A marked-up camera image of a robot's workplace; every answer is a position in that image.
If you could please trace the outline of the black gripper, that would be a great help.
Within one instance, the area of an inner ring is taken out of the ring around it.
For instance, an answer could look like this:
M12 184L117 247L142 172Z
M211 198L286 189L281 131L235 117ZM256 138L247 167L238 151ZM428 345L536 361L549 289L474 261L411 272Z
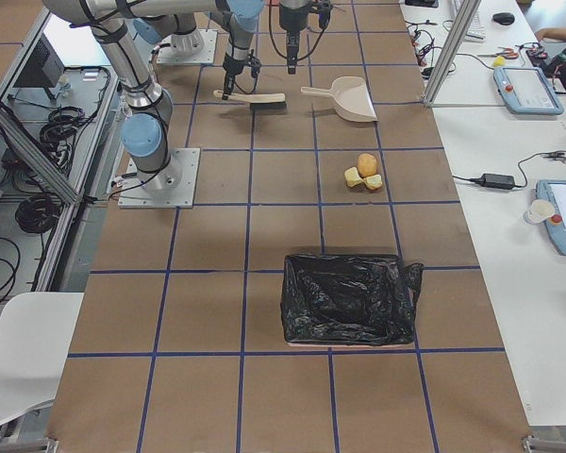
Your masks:
M329 26L333 3L331 1L281 0L277 5L279 10L279 25L286 32L285 54L278 50L274 40L272 31L272 6L269 6L269 36L275 52L286 61L286 65L296 66L299 61L310 57L319 45L322 36ZM300 34L308 27L308 16L310 14L316 14L318 16L320 32L312 48L303 57L299 57Z
M242 74L245 67L251 70L254 79L251 92L255 92L260 73L260 60L253 49L228 49L225 53L223 68L225 69L224 92L233 92L238 87L236 76Z

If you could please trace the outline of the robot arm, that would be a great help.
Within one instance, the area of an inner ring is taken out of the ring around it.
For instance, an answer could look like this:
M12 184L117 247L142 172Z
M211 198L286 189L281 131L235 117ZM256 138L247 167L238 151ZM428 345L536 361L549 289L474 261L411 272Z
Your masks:
M235 78L248 62L249 49L256 33L262 1L45 1L51 13L72 27L89 27L120 78L125 101L132 115L125 120L121 140L137 167L140 186L146 191L160 185L177 184L168 145L168 128L173 111L171 95L156 81L141 57L126 21L153 22L158 39L174 34L192 36L196 13L206 13L228 32L228 47L223 68L224 100L235 89Z
M333 5L329 1L230 1L232 12L210 13L209 19L231 33L231 49L226 56L233 66L252 64L251 41L258 29L259 15L266 8L278 11L278 24L286 33L285 48L273 45L275 52L286 61L289 73L297 63L311 55L300 54L300 35L308 27L308 16L318 16L321 32L329 25ZM140 37L154 46L153 59L166 65L211 64L217 41L213 29L198 27L192 13L154 15L135 18L133 26Z

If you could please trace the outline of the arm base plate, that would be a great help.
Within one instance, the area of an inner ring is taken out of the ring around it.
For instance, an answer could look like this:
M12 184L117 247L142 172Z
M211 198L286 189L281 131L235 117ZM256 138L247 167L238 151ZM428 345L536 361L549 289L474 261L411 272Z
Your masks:
M201 150L173 148L169 165L146 184L150 176L138 172L129 159L126 171L137 175L123 182L124 192L118 195L121 209L170 209L193 207Z
M217 44L215 29L197 28L187 35L173 34L157 48L156 63L161 65L211 65Z

